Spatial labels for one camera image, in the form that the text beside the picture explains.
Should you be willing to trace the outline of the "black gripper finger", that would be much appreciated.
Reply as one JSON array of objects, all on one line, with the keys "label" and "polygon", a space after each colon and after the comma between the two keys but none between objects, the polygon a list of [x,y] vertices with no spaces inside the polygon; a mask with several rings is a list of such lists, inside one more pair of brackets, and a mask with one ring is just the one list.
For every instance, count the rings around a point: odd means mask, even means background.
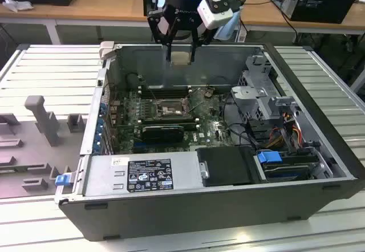
[{"label": "black gripper finger", "polygon": [[190,61],[194,62],[195,53],[198,47],[202,45],[209,45],[214,37],[214,30],[205,29],[201,35],[198,35],[198,28],[203,24],[202,20],[190,19],[190,27],[191,27],[191,36],[192,36],[192,45],[191,45],[191,53],[190,53]]},{"label": "black gripper finger", "polygon": [[[167,22],[165,32],[162,32],[159,28],[159,24],[162,24],[163,19]],[[164,5],[162,9],[150,11],[147,15],[147,21],[155,42],[167,46],[166,61],[170,62],[172,42],[180,27],[180,18],[176,14],[176,8],[172,5]]]}]

